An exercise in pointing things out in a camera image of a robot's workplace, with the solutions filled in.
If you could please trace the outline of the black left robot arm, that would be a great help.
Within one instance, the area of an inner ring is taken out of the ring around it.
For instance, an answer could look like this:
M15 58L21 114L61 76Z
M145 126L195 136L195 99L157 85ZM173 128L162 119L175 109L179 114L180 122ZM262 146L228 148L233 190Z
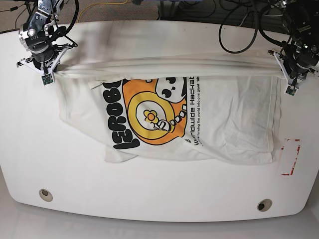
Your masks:
M272 6L283 14L289 33L275 53L292 94L304 82L308 73L315 74L319 65L319 2L317 0L275 0Z

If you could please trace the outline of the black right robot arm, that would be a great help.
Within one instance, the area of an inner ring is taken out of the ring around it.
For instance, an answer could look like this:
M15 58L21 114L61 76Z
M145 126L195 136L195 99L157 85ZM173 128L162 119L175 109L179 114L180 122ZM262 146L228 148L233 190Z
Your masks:
M54 71L66 51L78 47L67 34L78 17L79 1L75 1L75 11L68 27L58 26L58 18L64 6L63 0L37 0L36 11L21 25L18 36L21 44L31 53L16 66L26 66L41 76L43 83L54 81Z

